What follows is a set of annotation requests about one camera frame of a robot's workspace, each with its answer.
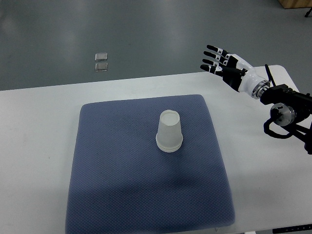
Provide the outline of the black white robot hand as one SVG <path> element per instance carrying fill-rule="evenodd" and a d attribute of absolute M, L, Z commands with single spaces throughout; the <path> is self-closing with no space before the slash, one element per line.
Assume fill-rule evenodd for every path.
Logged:
<path fill-rule="evenodd" d="M 200 68 L 206 72 L 222 77 L 222 80 L 237 92 L 245 92 L 256 97 L 258 89 L 266 80 L 256 74 L 256 70 L 237 54 L 207 45 L 203 64 Z"/>

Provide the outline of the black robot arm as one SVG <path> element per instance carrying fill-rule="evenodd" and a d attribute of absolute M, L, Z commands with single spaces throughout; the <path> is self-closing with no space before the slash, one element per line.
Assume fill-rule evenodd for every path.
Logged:
<path fill-rule="evenodd" d="M 263 124 L 264 133 L 277 139 L 292 136 L 304 143 L 312 154 L 312 129 L 299 125 L 312 115 L 312 97 L 302 94 L 286 84 L 276 85 L 269 66 L 265 65 L 268 81 L 256 88 L 254 95 L 264 105 L 272 104 L 270 118 Z"/>

